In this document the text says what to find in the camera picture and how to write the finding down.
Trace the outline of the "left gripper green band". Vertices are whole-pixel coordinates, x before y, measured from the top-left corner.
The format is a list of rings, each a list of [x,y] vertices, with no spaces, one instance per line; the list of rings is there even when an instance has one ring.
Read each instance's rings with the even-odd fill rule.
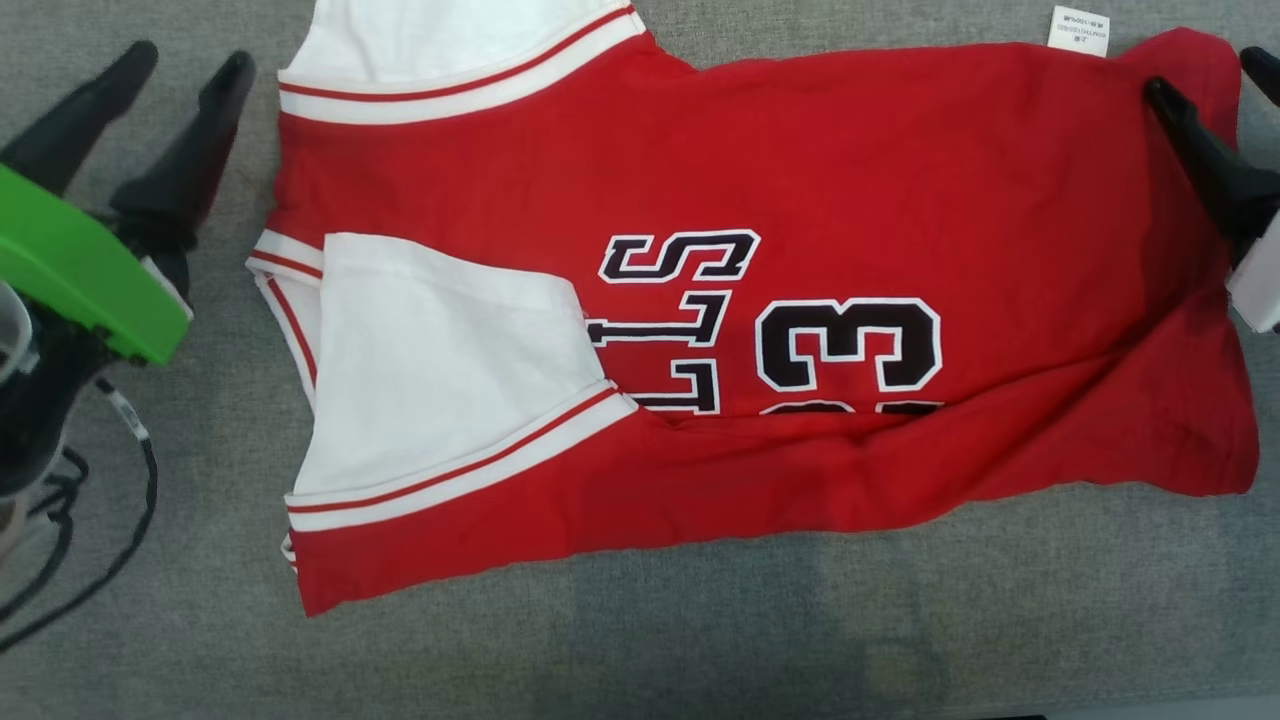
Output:
[[[110,199],[113,222],[63,197],[157,64],[133,42],[1,151],[3,495],[41,482],[82,389],[116,363],[166,364],[193,319],[187,252],[211,211],[256,78],[237,50],[189,124]]]

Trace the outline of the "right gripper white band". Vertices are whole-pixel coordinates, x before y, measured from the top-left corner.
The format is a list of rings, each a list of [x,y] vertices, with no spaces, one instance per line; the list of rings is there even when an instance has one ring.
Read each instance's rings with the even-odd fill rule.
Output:
[[[1261,46],[1240,50],[1244,74],[1280,106],[1280,60]],[[1245,161],[1206,123],[1172,82],[1146,82],[1146,101],[1219,233],[1252,243],[1228,279],[1231,306],[1257,334],[1279,328],[1279,173]]]

